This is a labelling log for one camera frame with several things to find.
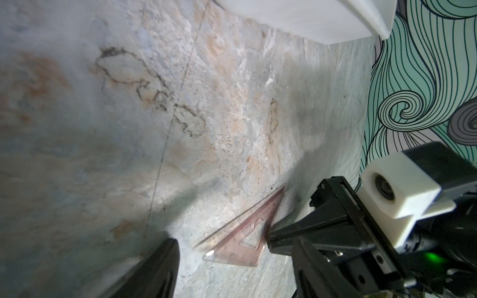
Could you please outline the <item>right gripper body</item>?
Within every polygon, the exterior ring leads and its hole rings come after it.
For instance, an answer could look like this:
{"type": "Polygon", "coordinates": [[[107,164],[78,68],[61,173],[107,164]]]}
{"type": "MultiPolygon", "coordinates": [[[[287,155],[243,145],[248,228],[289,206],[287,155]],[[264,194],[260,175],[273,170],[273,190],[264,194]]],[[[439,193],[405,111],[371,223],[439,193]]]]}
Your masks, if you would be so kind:
{"type": "Polygon", "coordinates": [[[311,197],[314,211],[326,203],[341,204],[354,218],[361,232],[373,242],[373,249],[349,257],[341,252],[326,252],[332,264],[337,266],[345,278],[362,294],[381,291],[402,291],[416,286],[417,279],[405,269],[398,253],[375,222],[368,209],[358,198],[352,187],[341,176],[322,180],[311,197]]]}

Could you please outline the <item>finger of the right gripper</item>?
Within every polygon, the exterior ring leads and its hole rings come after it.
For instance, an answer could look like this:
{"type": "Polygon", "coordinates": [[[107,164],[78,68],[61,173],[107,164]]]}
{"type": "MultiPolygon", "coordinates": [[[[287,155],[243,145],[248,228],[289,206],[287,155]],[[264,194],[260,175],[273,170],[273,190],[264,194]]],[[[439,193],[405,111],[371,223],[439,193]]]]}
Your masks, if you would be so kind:
{"type": "Polygon", "coordinates": [[[373,249],[373,242],[361,232],[345,207],[336,202],[326,203],[300,221],[272,232],[267,238],[271,253],[290,256],[293,240],[309,240],[326,252],[341,252],[349,257],[373,249]]]}

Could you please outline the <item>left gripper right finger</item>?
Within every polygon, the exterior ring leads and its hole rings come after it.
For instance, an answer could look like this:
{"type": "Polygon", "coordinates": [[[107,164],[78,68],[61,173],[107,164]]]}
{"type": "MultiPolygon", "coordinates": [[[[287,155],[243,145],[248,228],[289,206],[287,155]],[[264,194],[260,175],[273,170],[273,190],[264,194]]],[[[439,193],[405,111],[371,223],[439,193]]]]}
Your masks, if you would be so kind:
{"type": "Polygon", "coordinates": [[[305,238],[293,240],[295,298],[356,298],[358,291],[305,238]]]}

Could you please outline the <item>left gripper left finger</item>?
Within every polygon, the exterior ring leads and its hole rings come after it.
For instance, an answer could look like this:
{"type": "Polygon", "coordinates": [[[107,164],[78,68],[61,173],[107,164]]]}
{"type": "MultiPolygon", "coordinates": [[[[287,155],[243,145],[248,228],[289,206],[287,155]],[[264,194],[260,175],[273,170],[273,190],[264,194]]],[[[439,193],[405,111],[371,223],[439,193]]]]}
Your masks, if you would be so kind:
{"type": "Polygon", "coordinates": [[[172,298],[180,265],[180,246],[166,239],[145,261],[115,282],[101,298],[172,298]]]}

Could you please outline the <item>small red set square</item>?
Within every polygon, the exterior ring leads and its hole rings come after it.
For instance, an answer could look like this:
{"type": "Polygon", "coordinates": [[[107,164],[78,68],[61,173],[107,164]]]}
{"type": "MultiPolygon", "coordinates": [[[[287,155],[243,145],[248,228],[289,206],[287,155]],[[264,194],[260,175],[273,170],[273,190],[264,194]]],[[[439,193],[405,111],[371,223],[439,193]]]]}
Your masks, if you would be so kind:
{"type": "Polygon", "coordinates": [[[204,261],[257,267],[285,190],[284,183],[199,242],[195,250],[203,254],[204,261]]]}

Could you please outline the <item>white storage box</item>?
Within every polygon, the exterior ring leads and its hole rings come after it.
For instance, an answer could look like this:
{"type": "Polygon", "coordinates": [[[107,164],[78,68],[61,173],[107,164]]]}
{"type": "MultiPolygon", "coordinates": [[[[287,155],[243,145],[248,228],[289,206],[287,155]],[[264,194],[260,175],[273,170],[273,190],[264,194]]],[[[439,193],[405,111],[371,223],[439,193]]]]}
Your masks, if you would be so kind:
{"type": "Polygon", "coordinates": [[[324,45],[390,37],[397,1],[222,0],[225,10],[324,45]]]}

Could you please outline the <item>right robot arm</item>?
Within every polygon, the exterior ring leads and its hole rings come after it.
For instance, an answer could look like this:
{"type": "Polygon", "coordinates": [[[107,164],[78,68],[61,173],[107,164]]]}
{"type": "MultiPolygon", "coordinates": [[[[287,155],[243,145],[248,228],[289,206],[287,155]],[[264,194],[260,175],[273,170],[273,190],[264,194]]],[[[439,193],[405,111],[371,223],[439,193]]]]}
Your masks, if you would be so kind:
{"type": "Polygon", "coordinates": [[[419,223],[396,248],[367,197],[341,176],[325,179],[311,197],[313,211],[268,236],[272,253],[292,257],[297,298],[476,296],[477,250],[457,243],[472,221],[460,209],[419,223]]]}

